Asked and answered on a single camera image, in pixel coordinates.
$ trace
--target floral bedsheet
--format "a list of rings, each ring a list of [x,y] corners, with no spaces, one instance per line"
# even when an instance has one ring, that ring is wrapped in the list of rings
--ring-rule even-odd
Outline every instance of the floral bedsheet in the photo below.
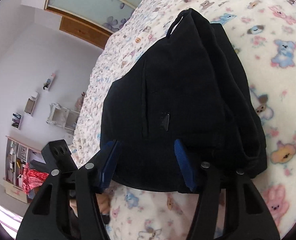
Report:
[[[251,101],[267,139],[268,169],[253,181],[283,237],[296,222],[295,0],[143,0],[110,37],[93,69],[71,146],[73,158],[80,167],[99,150],[102,107],[111,83],[163,38],[178,13],[188,8],[223,25],[246,71]],[[107,230],[112,239],[187,236],[196,196],[121,185],[110,191],[112,220]],[[222,223],[217,225],[220,234]]]

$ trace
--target bed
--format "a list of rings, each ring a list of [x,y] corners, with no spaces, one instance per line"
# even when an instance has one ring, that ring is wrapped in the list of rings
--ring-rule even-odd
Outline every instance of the bed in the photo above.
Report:
[[[267,140],[268,169],[253,181],[275,219],[280,236],[284,237],[296,223],[296,0],[143,0],[124,27],[110,37],[92,71],[70,147],[74,161],[80,167],[99,150],[102,107],[111,83],[126,74],[152,44],[163,38],[178,13],[188,8],[197,10],[210,22],[223,25],[246,71],[251,101]],[[114,239],[121,237],[121,229],[131,232],[130,224],[127,225],[129,210],[138,215],[140,208],[145,208],[137,205],[129,209],[126,198],[130,192],[143,199],[142,192],[127,189],[122,192],[126,202],[119,205],[117,214],[124,209],[127,215],[112,220]],[[153,205],[158,197],[169,200],[165,194],[149,196],[142,202]],[[172,194],[171,198],[176,203],[187,202],[181,195]],[[138,219],[145,221],[145,216],[139,215]],[[161,224],[155,227],[169,225],[168,221],[158,222]],[[186,228],[176,232],[178,239],[185,238],[181,232]],[[221,229],[218,223],[218,234]],[[134,232],[133,238],[140,237],[139,233]]]

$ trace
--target finger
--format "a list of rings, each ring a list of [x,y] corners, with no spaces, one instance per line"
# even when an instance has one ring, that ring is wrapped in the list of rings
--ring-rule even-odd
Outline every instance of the finger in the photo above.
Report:
[[[105,211],[106,209],[109,209],[109,202],[106,201],[102,204],[99,205],[99,209],[100,209],[100,213],[103,213],[103,211]]]

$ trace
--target purple flower decal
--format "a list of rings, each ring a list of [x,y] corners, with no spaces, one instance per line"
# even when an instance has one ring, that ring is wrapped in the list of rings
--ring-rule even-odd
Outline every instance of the purple flower decal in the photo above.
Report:
[[[122,19],[122,20],[120,21],[121,25],[119,25],[119,29],[121,29],[121,28],[124,26],[124,24],[125,24],[126,22],[127,22],[126,19]]]
[[[118,21],[117,21],[116,19],[114,20],[112,16],[109,16],[109,17],[107,18],[107,22],[104,23],[103,26],[104,26],[105,28],[107,28],[108,30],[113,31],[113,32],[115,33],[115,32],[117,32],[117,31],[119,31],[118,28],[114,28],[114,27],[113,27],[114,25],[117,25],[117,24],[118,24]]]

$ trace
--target red gift wrap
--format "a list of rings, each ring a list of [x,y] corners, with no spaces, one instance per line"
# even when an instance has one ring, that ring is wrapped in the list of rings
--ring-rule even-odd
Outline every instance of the red gift wrap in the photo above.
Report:
[[[24,192],[28,195],[30,190],[35,187],[41,186],[48,175],[49,174],[45,172],[30,170],[29,164],[27,163],[22,175]]]

